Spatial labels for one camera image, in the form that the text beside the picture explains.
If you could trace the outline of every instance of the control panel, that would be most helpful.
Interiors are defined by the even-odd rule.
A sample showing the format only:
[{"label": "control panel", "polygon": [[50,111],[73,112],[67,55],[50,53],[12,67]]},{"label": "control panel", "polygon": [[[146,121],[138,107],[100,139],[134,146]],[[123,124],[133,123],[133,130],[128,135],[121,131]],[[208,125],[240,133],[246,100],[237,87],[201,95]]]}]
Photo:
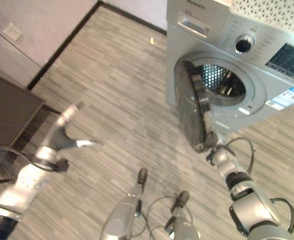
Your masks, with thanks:
[{"label": "control panel", "polygon": [[240,15],[230,0],[177,0],[168,24],[250,63],[294,82],[294,34],[262,20]]}]

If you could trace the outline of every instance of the digital display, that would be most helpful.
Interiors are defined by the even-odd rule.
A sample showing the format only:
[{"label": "digital display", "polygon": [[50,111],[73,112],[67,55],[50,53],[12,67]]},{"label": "digital display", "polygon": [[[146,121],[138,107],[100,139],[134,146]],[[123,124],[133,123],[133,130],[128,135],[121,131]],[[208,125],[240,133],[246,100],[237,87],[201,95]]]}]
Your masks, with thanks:
[{"label": "digital display", "polygon": [[266,65],[294,79],[294,47],[284,44]]}]

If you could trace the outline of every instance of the control knob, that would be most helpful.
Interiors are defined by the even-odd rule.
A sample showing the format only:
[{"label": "control knob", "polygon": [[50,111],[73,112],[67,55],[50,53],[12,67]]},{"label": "control knob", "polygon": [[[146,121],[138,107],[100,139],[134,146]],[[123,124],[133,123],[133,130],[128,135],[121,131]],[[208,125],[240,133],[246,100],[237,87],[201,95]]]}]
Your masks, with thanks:
[{"label": "control knob", "polygon": [[242,35],[237,39],[236,53],[247,53],[255,44],[255,40],[251,35]]}]

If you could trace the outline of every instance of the dark table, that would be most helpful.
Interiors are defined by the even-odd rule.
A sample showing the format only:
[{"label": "dark table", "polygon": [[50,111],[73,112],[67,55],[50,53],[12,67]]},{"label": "dark table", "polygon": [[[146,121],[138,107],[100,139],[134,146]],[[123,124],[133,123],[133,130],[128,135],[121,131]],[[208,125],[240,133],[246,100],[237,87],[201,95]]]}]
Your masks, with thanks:
[{"label": "dark table", "polygon": [[0,78],[0,147],[11,147],[44,101]]}]

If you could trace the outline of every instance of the energy label sticker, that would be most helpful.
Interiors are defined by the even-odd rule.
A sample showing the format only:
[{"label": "energy label sticker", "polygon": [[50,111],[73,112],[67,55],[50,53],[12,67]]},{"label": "energy label sticker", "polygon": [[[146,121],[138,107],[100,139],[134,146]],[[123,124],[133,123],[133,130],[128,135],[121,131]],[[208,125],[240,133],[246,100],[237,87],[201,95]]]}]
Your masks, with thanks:
[{"label": "energy label sticker", "polygon": [[292,104],[294,104],[294,87],[266,102],[266,105],[269,105],[277,110],[284,109]]}]

